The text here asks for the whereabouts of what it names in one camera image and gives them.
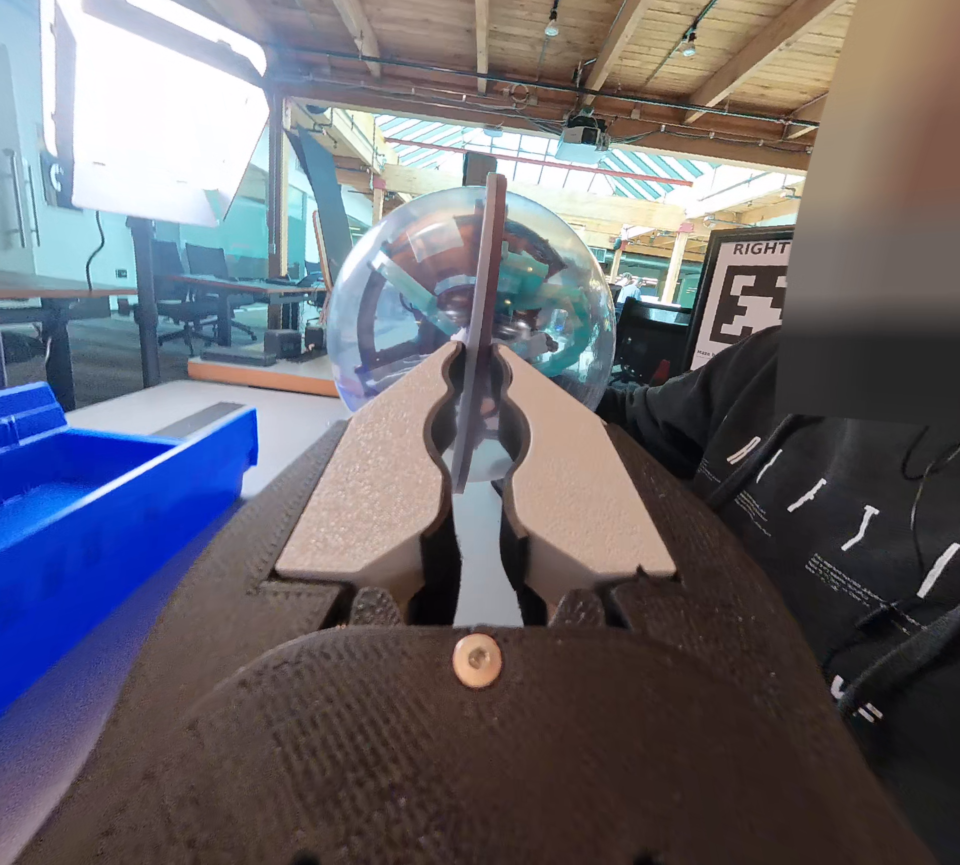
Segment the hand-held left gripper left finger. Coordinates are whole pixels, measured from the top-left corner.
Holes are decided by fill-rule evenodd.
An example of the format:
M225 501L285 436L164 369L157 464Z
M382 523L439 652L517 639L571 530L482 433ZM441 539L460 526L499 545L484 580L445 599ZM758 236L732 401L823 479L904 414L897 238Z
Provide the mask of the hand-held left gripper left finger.
M277 577L388 592L415 624L451 625L459 547L443 452L459 345L445 343L355 412L274 565Z

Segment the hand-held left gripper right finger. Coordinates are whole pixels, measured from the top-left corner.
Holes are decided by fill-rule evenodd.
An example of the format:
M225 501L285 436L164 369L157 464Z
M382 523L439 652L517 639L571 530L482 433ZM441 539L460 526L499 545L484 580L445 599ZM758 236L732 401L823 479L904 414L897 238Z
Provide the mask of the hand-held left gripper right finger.
M601 419L507 347L495 350L500 558L523 623L569 592L602 593L677 565Z

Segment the clear plastic maze ball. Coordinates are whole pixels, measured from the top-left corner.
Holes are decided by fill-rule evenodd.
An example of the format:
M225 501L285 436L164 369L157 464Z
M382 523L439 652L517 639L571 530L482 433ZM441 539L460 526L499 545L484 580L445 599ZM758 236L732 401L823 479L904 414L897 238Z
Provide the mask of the clear plastic maze ball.
M379 398L450 341L470 354L474 297L495 288L487 341L513 351L595 410L616 350L611 291L583 238L558 214L505 192L505 221L489 244L486 186L421 195L354 246L330 298L327 353L351 413Z

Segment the person's right forearm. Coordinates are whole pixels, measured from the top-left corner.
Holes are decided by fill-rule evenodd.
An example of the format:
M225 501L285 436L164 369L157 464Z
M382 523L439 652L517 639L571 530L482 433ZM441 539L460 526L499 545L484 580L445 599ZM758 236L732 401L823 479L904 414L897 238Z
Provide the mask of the person's right forearm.
M752 334L659 386L609 387L596 414L705 496L782 420L775 413L780 334L779 327Z

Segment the dark tape strip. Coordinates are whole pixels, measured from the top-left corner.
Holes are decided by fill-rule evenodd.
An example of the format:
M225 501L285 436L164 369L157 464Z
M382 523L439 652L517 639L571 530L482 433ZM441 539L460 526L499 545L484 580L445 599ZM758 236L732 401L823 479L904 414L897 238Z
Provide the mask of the dark tape strip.
M190 415L179 418L150 434L153 438L181 442L205 428L233 415L244 407L242 403L221 401L210 404Z

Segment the black power strip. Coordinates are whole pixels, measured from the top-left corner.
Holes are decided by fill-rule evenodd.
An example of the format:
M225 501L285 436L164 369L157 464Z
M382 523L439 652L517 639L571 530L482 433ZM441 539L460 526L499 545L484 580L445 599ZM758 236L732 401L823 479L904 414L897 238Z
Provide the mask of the black power strip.
M199 358L204 362L256 368L271 367L278 362L277 355L265 351L262 346L214 345L204 349Z

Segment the black white marker sign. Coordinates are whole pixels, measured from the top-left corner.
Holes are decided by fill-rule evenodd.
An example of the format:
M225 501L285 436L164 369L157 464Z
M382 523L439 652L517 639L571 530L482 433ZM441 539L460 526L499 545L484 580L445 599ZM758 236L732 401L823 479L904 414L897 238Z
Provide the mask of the black white marker sign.
M793 225L745 226L708 240L682 369L782 322Z

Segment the black printed hoodie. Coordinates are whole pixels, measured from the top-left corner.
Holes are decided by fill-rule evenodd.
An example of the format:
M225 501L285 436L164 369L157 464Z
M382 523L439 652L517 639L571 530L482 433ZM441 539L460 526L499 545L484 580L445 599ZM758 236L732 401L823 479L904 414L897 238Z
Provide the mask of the black printed hoodie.
M958 426L777 413L778 339L676 379L693 487L779 589L870 768L958 863Z

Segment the blue plastic bin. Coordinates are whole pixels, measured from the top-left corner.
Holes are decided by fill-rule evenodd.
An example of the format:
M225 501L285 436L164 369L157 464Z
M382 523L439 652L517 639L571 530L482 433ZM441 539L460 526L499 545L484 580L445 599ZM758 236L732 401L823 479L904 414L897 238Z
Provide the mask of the blue plastic bin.
M2 390L2 713L234 506L258 452L252 406L137 436L71 426L47 383Z

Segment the black flag panel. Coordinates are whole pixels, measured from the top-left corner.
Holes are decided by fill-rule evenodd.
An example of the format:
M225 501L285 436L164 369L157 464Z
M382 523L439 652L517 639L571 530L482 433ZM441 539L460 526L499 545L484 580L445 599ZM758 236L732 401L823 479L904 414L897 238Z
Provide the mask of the black flag panel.
M318 212L318 251L331 288L354 247L334 156L310 133L301 129L289 131L288 138L313 190Z

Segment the brown desk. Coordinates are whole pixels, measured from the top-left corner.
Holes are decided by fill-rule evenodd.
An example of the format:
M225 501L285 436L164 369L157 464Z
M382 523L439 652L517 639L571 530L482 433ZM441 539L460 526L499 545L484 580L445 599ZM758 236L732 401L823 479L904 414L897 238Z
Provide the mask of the brown desk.
M38 327L45 378L65 412L76 409L69 340L72 321L102 318L113 298L135 298L130 282L98 284L36 273L1 271L1 327Z

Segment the studio light panel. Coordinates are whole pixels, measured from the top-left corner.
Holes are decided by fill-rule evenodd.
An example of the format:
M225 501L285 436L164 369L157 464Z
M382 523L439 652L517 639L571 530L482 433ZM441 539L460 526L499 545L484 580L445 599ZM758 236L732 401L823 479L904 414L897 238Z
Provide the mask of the studio light panel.
M223 223L269 117L258 43L172 0L39 0L43 143L71 210L125 217L143 385L157 222Z

